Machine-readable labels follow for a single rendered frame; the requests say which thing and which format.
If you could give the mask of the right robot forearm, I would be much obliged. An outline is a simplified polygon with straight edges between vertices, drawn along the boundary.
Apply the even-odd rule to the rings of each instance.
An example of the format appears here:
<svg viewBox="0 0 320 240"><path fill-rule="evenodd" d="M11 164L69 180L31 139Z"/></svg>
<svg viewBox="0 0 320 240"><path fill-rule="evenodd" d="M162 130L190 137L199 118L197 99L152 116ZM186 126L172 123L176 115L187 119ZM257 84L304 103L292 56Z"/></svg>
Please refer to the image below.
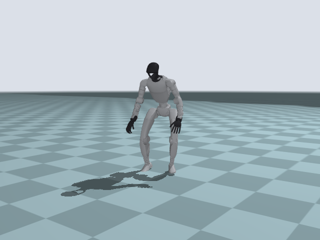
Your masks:
<svg viewBox="0 0 320 240"><path fill-rule="evenodd" d="M134 109L133 109L131 118L134 118L134 116L137 116L137 117L138 117L140 108L141 108L141 105L137 103L137 98L136 98L136 101L135 101L135 105L134 105ZM138 119L138 118L137 118L137 119Z"/></svg>

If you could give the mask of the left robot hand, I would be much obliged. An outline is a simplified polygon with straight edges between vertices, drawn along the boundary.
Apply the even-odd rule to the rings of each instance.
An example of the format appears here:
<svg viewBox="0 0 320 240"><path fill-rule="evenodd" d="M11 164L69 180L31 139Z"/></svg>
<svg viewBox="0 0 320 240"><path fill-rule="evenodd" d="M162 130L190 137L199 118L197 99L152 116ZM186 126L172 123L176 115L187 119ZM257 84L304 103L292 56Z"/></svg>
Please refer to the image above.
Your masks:
<svg viewBox="0 0 320 240"><path fill-rule="evenodd" d="M182 118L180 119L180 118L177 118L177 117L178 117L178 116L176 116L175 121L170 125L170 128L171 128L172 125L173 125L173 128L172 128L171 132L173 132L173 129L174 129L174 127L175 127L173 133L175 133L175 131L176 131L176 134L177 134L177 132L178 132L178 129L179 129L179 132L178 132L178 133L180 133L180 131L181 131L181 125L182 125L182 124L181 124ZM177 128L177 130L176 130L176 128Z"/></svg>

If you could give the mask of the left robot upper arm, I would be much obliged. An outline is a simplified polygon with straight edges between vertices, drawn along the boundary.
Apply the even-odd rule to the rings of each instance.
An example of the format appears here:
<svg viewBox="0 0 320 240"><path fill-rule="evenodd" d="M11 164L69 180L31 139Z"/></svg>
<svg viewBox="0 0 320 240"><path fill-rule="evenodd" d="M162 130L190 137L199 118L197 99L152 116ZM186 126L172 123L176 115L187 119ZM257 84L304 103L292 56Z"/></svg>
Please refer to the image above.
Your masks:
<svg viewBox="0 0 320 240"><path fill-rule="evenodd" d="M165 79L166 86L170 88L172 94L174 95L173 102L177 105L179 104L178 97L180 97L179 91L176 86L176 82L173 79Z"/></svg>

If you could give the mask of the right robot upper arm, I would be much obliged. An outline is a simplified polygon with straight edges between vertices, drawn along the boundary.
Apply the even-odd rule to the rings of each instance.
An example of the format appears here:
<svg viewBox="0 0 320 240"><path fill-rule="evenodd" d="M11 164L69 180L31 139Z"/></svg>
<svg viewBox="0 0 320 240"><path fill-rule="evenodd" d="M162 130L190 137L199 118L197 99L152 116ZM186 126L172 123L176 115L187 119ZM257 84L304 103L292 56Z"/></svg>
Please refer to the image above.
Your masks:
<svg viewBox="0 0 320 240"><path fill-rule="evenodd" d="M140 86L139 86L139 91L138 91L138 97L137 97L137 100L136 100L136 103L138 104L142 104L144 102L144 94L145 94L145 90L146 90L146 86L147 86L147 79L143 79L141 82L140 82Z"/></svg>

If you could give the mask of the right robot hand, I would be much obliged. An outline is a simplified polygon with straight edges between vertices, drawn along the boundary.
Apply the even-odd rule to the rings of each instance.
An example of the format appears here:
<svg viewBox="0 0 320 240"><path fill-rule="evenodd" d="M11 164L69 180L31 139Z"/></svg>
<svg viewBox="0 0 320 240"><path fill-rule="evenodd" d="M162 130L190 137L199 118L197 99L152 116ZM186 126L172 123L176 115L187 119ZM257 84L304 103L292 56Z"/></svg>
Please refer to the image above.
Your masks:
<svg viewBox="0 0 320 240"><path fill-rule="evenodd" d="M126 127L126 132L128 132L129 134L131 134L131 128L133 128L134 130L134 122L137 120L137 116L135 115L134 118L130 118L130 122L128 123L127 127Z"/></svg>

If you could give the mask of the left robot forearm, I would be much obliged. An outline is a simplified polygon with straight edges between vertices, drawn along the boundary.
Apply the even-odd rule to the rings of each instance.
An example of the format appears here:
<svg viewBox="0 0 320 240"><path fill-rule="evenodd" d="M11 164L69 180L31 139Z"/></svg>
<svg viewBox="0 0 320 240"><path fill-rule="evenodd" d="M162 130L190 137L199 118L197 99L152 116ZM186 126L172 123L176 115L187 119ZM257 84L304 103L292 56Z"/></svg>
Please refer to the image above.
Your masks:
<svg viewBox="0 0 320 240"><path fill-rule="evenodd" d="M178 112L177 118L182 119L184 112L183 112L183 101L182 101L181 97L178 97L178 102L179 103L176 105L177 112Z"/></svg>

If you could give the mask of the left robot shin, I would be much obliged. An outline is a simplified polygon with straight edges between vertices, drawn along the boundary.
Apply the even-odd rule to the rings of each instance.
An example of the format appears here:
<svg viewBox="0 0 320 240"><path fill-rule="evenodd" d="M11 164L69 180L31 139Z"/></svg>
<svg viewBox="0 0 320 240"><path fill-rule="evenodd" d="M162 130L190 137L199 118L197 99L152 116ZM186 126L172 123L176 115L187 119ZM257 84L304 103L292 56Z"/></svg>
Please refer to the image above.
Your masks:
<svg viewBox="0 0 320 240"><path fill-rule="evenodd" d="M174 160L177 155L177 149L178 149L178 138L176 139L176 142L173 142L173 144L170 144L169 147L169 153L170 153L170 165L174 165Z"/></svg>

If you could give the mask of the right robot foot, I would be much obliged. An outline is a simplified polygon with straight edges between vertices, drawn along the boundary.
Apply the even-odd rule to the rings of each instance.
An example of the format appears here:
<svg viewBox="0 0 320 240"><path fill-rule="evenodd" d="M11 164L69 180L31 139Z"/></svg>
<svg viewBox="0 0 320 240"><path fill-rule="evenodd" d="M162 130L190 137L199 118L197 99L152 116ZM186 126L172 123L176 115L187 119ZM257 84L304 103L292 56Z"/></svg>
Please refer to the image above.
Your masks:
<svg viewBox="0 0 320 240"><path fill-rule="evenodd" d="M151 162L149 162L149 165L144 165L143 168L141 169L141 172L146 172L146 171L149 171L150 168L152 168L153 165Z"/></svg>

